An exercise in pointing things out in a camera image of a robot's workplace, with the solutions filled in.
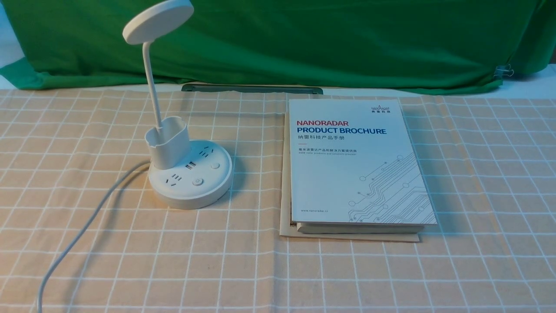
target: lamp base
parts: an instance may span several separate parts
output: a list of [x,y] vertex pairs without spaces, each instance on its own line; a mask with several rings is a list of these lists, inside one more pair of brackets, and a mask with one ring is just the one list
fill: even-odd
[[148,178],[160,200],[171,208],[198,209],[215,203],[232,184],[232,158],[222,146],[208,140],[190,142],[191,152],[174,167],[151,164]]

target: metal clip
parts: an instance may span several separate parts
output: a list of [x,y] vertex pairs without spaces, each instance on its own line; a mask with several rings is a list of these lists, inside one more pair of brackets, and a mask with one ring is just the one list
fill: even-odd
[[512,70],[511,64],[500,65],[496,67],[493,77],[497,77],[497,76],[499,76],[500,78],[502,78],[502,76],[512,77],[514,76],[514,73],[515,72],[514,70]]

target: green cloth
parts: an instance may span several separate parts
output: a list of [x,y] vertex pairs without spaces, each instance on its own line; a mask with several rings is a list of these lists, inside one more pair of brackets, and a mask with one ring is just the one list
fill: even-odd
[[[19,89],[146,82],[125,24],[158,0],[3,0],[26,58]],[[157,82],[484,92],[497,66],[546,66],[555,0],[198,0],[151,46]]]

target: white desk lamp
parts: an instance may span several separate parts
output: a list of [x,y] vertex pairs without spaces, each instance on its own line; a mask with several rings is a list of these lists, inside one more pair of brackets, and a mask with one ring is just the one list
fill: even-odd
[[196,209],[216,202],[232,183],[232,159],[220,145],[189,140],[187,124],[179,116],[161,119],[152,78],[149,48],[193,15],[189,0],[166,0],[134,17],[123,29],[131,45],[143,44],[143,61],[156,127],[145,134],[151,154],[148,178],[159,198],[172,208]]

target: lamp gooseneck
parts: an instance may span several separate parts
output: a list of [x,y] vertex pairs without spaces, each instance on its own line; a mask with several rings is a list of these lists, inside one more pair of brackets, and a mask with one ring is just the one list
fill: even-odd
[[151,92],[152,108],[156,116],[156,129],[158,131],[158,134],[161,135],[162,117],[160,114],[160,105],[158,105],[158,97],[156,95],[154,79],[152,78],[151,59],[149,54],[151,44],[152,41],[143,43],[143,63],[145,64],[145,74],[147,75],[148,89]]

